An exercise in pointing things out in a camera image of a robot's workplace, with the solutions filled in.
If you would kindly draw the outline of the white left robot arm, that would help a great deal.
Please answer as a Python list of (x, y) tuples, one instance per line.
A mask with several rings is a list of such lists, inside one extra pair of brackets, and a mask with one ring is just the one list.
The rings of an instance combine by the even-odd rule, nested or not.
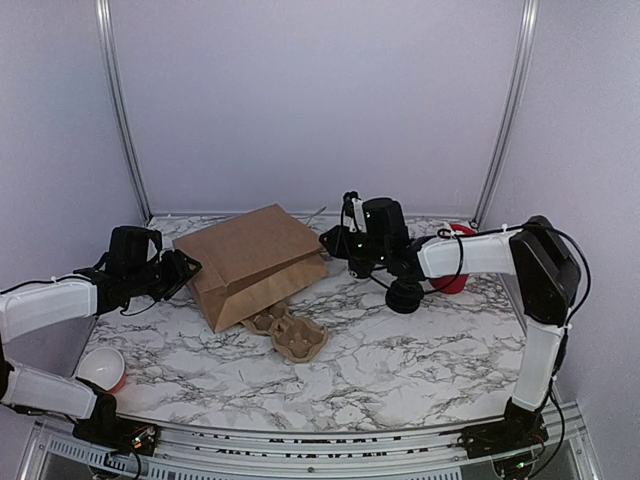
[(179, 249), (166, 249), (157, 230), (113, 229), (96, 264), (1, 293), (1, 403), (22, 415), (70, 418), (76, 437), (140, 449), (155, 425), (120, 417), (106, 386), (73, 376), (95, 321), (133, 299), (170, 300), (202, 268)]

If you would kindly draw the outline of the cardboard cup carrier tray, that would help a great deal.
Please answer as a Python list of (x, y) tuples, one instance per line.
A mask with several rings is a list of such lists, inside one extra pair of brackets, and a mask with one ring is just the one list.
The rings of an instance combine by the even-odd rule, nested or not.
[(293, 363), (312, 361), (326, 346), (329, 332), (307, 317), (294, 316), (285, 302), (278, 302), (244, 319), (252, 333), (271, 338), (276, 352)]

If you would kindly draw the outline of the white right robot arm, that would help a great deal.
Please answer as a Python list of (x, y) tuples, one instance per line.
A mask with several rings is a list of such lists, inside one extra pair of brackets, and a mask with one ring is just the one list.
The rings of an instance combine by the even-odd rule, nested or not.
[(393, 278), (386, 305), (398, 314), (415, 312), (425, 297), (465, 275), (511, 278), (520, 298), (510, 305), (525, 335), (513, 393), (499, 420), (467, 427), (465, 447), (515, 448), (534, 440), (552, 397), (569, 342), (572, 319), (584, 306), (592, 274), (579, 244), (543, 215), (516, 224), (465, 234), (442, 227), (420, 237), (410, 234), (400, 203), (392, 198), (362, 200), (355, 191), (342, 200), (339, 222), (319, 237), (325, 251), (347, 262), (351, 273), (372, 278), (383, 270)]

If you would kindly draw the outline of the brown paper bag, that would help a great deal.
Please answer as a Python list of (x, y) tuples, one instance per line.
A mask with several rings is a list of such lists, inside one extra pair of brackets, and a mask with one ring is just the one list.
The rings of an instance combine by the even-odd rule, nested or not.
[(277, 204), (173, 241), (200, 262), (189, 288), (215, 333), (327, 276), (318, 235)]

